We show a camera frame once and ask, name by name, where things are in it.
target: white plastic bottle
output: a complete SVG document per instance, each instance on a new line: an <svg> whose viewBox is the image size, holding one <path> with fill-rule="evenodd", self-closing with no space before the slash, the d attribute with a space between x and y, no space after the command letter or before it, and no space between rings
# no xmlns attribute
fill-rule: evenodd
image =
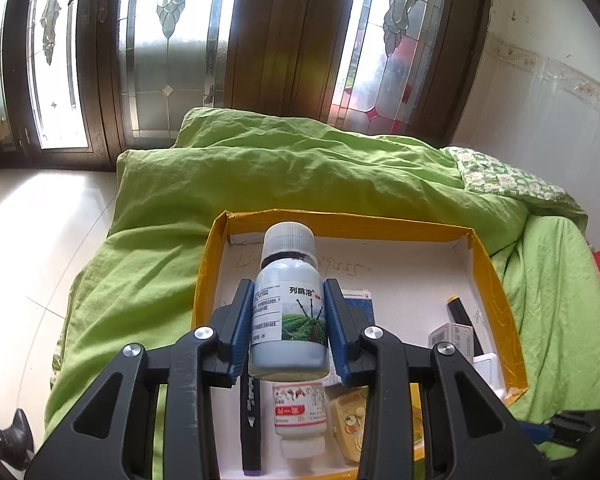
<svg viewBox="0 0 600 480"><path fill-rule="evenodd" d="M274 383L272 392L282 456L310 458L324 453L327 412L322 383Z"/></svg>
<svg viewBox="0 0 600 480"><path fill-rule="evenodd" d="M322 279L314 234L298 222L264 235L253 297L249 372L265 381L301 382L329 371Z"/></svg>

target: green bed sheet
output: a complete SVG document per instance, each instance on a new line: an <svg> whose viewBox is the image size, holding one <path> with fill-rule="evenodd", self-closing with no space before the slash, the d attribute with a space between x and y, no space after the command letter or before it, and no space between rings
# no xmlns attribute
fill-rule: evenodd
<svg viewBox="0 0 600 480"><path fill-rule="evenodd" d="M173 149L123 153L118 181L109 236L70 293L47 433L126 343L156 348L189 329L214 218L268 208L474 228L520 330L530 388L514 414L541 422L560 409L600 408L600 278L583 235L567 218L464 190L448 153L407 137L198 108Z"/></svg>

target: silver screw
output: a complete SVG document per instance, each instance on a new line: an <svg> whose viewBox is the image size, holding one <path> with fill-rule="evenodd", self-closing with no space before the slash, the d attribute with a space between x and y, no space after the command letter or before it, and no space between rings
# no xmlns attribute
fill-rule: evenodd
<svg viewBox="0 0 600 480"><path fill-rule="evenodd" d="M453 346L449 341L443 341L436 345L436 350L442 355L453 355L456 352L456 347Z"/></svg>
<svg viewBox="0 0 600 480"><path fill-rule="evenodd" d="M214 334L214 329L210 326L200 326L193 333L198 339L209 339Z"/></svg>
<svg viewBox="0 0 600 480"><path fill-rule="evenodd" d="M122 349L122 353L126 357L136 357L141 350L142 347L138 343L131 343Z"/></svg>
<svg viewBox="0 0 600 480"><path fill-rule="evenodd" d="M368 326L365 328L365 335L369 339L380 339L384 332L379 326Z"/></svg>

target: tiled floor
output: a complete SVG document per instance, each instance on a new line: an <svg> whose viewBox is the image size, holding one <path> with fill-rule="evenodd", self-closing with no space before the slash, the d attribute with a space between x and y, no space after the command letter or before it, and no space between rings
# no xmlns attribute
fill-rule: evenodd
<svg viewBox="0 0 600 480"><path fill-rule="evenodd" d="M44 434L69 289L109 230L114 173L0 170L0 428L16 407Z"/></svg>

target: red label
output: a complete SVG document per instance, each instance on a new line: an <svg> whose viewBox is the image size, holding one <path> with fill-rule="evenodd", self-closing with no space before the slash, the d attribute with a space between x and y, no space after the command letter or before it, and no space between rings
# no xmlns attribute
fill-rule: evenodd
<svg viewBox="0 0 600 480"><path fill-rule="evenodd" d="M304 406L276 406L276 415L302 415Z"/></svg>

